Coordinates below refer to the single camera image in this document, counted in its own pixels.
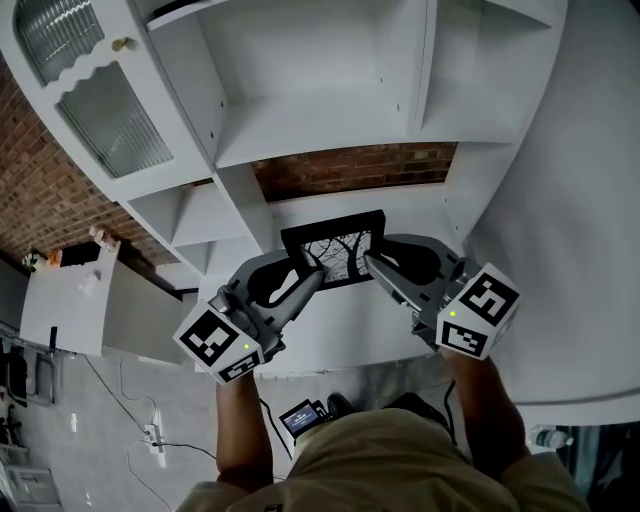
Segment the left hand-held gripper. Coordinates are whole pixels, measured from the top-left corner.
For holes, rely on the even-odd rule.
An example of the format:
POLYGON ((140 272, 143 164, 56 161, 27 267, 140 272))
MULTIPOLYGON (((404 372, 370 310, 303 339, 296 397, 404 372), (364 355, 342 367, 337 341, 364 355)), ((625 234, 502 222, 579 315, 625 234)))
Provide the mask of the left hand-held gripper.
POLYGON ((283 328, 299 316, 323 280, 322 268, 298 277, 285 250, 251 258, 212 299, 196 302, 173 340, 197 369, 227 385, 284 350, 283 328), (269 306, 267 324, 254 304, 269 306))

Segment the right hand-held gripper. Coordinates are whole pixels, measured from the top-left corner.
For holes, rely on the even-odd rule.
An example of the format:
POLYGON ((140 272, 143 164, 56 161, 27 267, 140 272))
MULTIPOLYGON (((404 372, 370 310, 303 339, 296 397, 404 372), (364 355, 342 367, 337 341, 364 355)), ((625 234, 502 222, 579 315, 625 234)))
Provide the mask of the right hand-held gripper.
MULTIPOLYGON (((439 239, 420 235, 388 235, 382 255, 367 251, 370 276, 400 305, 416 314, 433 302, 419 285, 449 280, 459 256, 439 239)), ((446 348, 484 360, 511 326, 521 301, 516 285, 496 266, 485 264, 466 283, 451 282, 435 318, 425 323, 414 316, 412 333, 433 351, 446 348)))

